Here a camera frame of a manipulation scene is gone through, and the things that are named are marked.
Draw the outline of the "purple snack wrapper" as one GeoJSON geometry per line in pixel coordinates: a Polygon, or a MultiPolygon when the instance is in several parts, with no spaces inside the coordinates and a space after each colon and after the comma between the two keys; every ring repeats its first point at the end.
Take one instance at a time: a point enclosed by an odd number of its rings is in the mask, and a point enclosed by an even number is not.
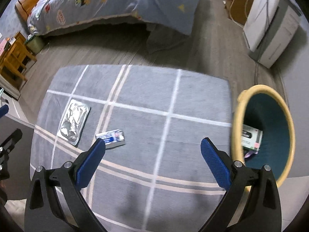
{"type": "Polygon", "coordinates": [[[258,154],[258,152],[256,152],[255,150],[248,150],[248,149],[244,150],[244,158],[245,159],[247,159],[247,158],[249,158],[251,156],[255,156],[257,154],[258,154]]]}

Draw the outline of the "small green trash bin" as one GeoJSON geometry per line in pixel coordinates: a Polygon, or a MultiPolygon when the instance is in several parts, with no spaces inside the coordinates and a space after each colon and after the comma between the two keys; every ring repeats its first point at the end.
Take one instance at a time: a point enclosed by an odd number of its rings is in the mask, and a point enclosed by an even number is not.
{"type": "Polygon", "coordinates": [[[28,35],[25,41],[26,47],[35,55],[37,55],[45,47],[45,42],[40,36],[28,35]]]}

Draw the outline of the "yellow rimmed teal trash bin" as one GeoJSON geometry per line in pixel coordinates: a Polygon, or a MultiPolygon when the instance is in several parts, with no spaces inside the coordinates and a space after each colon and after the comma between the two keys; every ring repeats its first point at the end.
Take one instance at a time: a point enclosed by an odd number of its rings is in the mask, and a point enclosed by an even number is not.
{"type": "Polygon", "coordinates": [[[233,160],[254,169],[269,165],[280,187],[291,170],[295,140],[291,113],[276,90],[258,84],[239,94],[231,133],[230,155],[233,160]],[[248,159],[244,157],[241,145],[243,125],[262,131],[260,150],[248,159]]]}

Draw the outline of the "wooden chair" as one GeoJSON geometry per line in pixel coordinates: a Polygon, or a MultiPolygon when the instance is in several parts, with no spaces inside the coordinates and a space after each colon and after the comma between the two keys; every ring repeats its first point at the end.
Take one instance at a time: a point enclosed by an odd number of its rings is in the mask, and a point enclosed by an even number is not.
{"type": "Polygon", "coordinates": [[[23,83],[28,80],[25,77],[26,64],[36,62],[37,58],[26,47],[26,38],[21,32],[17,32],[12,38],[1,42],[1,76],[14,88],[20,90],[23,83]]]}

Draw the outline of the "silver foil blister pack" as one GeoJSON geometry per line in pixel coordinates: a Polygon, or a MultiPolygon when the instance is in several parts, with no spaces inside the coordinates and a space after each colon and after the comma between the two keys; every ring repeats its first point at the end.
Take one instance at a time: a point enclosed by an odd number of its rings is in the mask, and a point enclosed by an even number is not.
{"type": "Polygon", "coordinates": [[[86,103],[71,99],[64,112],[57,136],[76,146],[90,109],[86,103]]]}

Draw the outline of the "small blue white packet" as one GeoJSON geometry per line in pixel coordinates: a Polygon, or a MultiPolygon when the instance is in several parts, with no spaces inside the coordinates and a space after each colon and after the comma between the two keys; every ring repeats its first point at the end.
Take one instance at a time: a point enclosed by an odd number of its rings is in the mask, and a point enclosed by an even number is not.
{"type": "Polygon", "coordinates": [[[106,149],[113,149],[125,144],[125,135],[121,129],[101,132],[96,134],[95,137],[104,140],[106,149]]]}

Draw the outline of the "grey checked floor mat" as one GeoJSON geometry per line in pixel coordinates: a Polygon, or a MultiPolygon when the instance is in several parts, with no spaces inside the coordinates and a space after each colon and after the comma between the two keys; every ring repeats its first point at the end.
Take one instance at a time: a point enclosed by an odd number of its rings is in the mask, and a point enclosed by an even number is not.
{"type": "Polygon", "coordinates": [[[83,190],[109,231],[198,231],[224,195],[201,155],[209,137],[229,151],[232,100],[226,80],[169,68],[70,66],[54,76],[39,111],[30,171],[58,168],[95,135],[121,129],[83,190]],[[71,99],[91,109],[76,146],[57,136],[71,99]]]}

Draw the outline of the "grey bed sheet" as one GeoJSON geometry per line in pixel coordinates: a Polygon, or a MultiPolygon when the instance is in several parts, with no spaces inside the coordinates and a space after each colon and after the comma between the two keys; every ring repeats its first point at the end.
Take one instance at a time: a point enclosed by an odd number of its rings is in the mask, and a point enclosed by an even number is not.
{"type": "Polygon", "coordinates": [[[53,30],[49,33],[46,33],[44,34],[44,36],[51,37],[51,36],[69,34],[72,32],[85,30],[92,26],[98,26],[98,25],[99,27],[101,27],[102,25],[120,25],[120,24],[137,25],[138,27],[143,26],[146,29],[146,31],[150,32],[149,37],[146,41],[147,51],[150,54],[158,51],[175,48],[186,42],[187,39],[189,38],[188,35],[180,33],[177,30],[174,30],[167,26],[156,23],[146,23],[132,16],[100,19],[90,23],[69,26],[68,28],[60,28],[53,30]]]}

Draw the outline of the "white air purifier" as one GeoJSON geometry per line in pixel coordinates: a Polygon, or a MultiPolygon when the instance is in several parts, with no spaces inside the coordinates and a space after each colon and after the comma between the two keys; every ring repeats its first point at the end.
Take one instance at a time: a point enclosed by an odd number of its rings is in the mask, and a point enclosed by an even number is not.
{"type": "Polygon", "coordinates": [[[301,14],[292,0],[253,0],[243,28],[251,59],[271,68],[295,35],[301,14]]]}

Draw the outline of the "blue cartoon duvet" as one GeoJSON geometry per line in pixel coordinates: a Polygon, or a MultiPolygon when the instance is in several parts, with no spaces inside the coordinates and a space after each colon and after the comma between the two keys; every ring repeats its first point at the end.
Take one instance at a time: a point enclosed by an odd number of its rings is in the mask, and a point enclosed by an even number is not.
{"type": "Polygon", "coordinates": [[[199,0],[39,0],[27,19],[31,34],[46,35],[116,17],[167,26],[190,35],[199,0]]]}

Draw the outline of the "wooden tv cabinet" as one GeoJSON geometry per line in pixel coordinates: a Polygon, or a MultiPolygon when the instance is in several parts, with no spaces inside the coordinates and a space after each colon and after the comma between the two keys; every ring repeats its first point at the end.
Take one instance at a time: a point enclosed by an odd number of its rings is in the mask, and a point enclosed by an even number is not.
{"type": "Polygon", "coordinates": [[[245,10],[247,15],[249,14],[252,7],[253,0],[226,0],[225,9],[228,13],[228,18],[235,21],[236,23],[244,26],[247,18],[245,16],[245,10]]]}

